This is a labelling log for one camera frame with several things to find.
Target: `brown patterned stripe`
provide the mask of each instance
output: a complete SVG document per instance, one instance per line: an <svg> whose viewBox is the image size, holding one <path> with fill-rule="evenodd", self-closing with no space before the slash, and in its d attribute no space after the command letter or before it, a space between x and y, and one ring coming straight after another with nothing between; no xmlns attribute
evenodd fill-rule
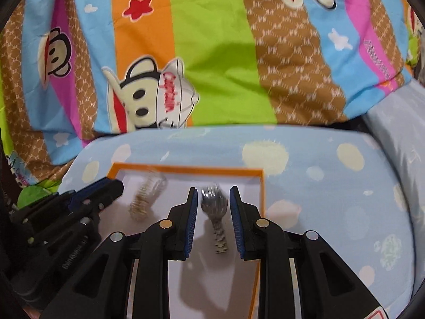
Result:
<svg viewBox="0 0 425 319"><path fill-rule="evenodd" d="M75 52L75 86L78 100L78 113L82 128L82 137L86 140L95 138L94 121L97 114L97 98L91 74L90 55L88 53L86 39L82 33L78 20L77 9L74 0L65 0L70 37Z"/></svg>
<svg viewBox="0 0 425 319"><path fill-rule="evenodd" d="M258 73L278 123L345 121L343 91L332 82L305 8L281 0L244 0L256 40Z"/></svg>
<svg viewBox="0 0 425 319"><path fill-rule="evenodd" d="M401 72L397 73L394 79L397 83L397 87L401 87L405 84L404 75Z"/></svg>
<svg viewBox="0 0 425 319"><path fill-rule="evenodd" d="M58 178L69 166L55 167L50 161L43 133L33 131L26 112L21 76L21 40L25 1L16 7L0 38L3 99L14 149L40 181Z"/></svg>
<svg viewBox="0 0 425 319"><path fill-rule="evenodd" d="M404 60L397 46L390 18L381 0L369 0L369 3L373 30L378 36L388 60L398 73L403 69Z"/></svg>

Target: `red star print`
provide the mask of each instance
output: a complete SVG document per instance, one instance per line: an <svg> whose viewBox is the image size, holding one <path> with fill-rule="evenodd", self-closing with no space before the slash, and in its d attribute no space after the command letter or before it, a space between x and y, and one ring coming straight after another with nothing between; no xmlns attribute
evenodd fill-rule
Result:
<svg viewBox="0 0 425 319"><path fill-rule="evenodd" d="M132 22L138 21L144 14L154 11L150 6L152 0L130 0L130 6L122 15L129 16Z"/></svg>

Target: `pink stripe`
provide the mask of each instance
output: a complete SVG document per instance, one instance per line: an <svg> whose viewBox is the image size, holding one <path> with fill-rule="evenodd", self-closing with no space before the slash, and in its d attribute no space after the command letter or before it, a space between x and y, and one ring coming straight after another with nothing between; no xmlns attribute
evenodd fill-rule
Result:
<svg viewBox="0 0 425 319"><path fill-rule="evenodd" d="M371 13L369 0L345 0L345 6L347 14L360 37L359 53L363 61L378 76L380 83L390 80L390 87L377 85L378 88L385 92L385 95L388 95L393 90L391 87L397 87L397 83L394 80L396 71L391 62L388 60L381 42L373 30L370 21ZM385 75L384 70L379 68L372 60L370 52L374 53L377 60L380 60L382 65L385 66L387 69L387 75Z"/></svg>
<svg viewBox="0 0 425 319"><path fill-rule="evenodd" d="M60 27L61 31L68 36L69 40L71 41L71 47L73 47L68 28L65 0L55 1L52 16L52 29L55 27ZM82 139L81 124L78 115L77 96L75 92L75 53L73 51L71 53L69 63L71 64L71 72L69 72L67 76L59 78L54 75L50 75L49 80L56 92L60 104L65 111L65 114L71 121L71 124L73 125L78 137Z"/></svg>
<svg viewBox="0 0 425 319"><path fill-rule="evenodd" d="M89 145L90 143L92 142L92 140L85 140L85 139L82 139L81 140L81 143L82 143L82 147L86 147L87 145Z"/></svg>

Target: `light blue bedsheet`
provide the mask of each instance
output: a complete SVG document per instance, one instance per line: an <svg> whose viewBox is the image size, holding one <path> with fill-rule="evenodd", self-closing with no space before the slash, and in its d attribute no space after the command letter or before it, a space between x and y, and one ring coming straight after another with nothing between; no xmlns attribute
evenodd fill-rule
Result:
<svg viewBox="0 0 425 319"><path fill-rule="evenodd" d="M293 126L137 131L88 145L60 191L104 177L113 161L262 167L270 219L295 233L318 231L390 318L411 298L409 213L394 171L368 135Z"/></svg>

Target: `green stripe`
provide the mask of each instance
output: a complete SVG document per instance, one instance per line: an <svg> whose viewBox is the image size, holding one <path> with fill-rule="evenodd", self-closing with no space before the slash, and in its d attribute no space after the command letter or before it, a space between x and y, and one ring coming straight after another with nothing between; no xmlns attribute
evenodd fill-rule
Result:
<svg viewBox="0 0 425 319"><path fill-rule="evenodd" d="M3 82L2 82L1 73L0 73L0 128L1 128L1 141L3 143L4 153L9 156L13 151L13 142L12 142L12 139L10 139L9 126L7 125L6 109L4 106L4 99L3 99Z"/></svg>
<svg viewBox="0 0 425 319"><path fill-rule="evenodd" d="M276 123L244 0L171 0L176 56L200 95L195 125Z"/></svg>

